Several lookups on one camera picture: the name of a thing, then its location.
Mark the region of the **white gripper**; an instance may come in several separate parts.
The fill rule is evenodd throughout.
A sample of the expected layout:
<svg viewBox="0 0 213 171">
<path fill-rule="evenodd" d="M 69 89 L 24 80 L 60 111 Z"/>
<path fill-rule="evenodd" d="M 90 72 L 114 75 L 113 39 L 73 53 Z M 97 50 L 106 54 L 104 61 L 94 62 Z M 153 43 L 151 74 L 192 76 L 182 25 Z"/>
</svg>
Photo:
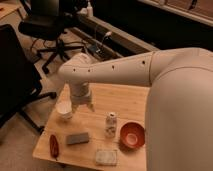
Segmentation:
<svg viewBox="0 0 213 171">
<path fill-rule="evenodd" d="M 74 114 L 77 111 L 78 105 L 87 104 L 87 107 L 95 112 L 92 102 L 92 92 L 88 83 L 70 84 L 70 99 L 73 103 L 71 105 L 71 112 Z"/>
</svg>

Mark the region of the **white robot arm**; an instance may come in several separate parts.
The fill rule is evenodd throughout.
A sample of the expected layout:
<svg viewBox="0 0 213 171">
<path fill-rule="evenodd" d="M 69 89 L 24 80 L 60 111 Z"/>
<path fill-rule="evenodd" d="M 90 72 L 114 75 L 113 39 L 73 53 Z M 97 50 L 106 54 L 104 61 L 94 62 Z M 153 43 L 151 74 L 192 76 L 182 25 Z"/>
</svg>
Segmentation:
<svg viewBox="0 0 213 171">
<path fill-rule="evenodd" d="M 147 171 L 213 171 L 212 51 L 178 48 L 97 63 L 78 53 L 59 75 L 74 105 L 91 101 L 91 83 L 147 87 Z"/>
</svg>

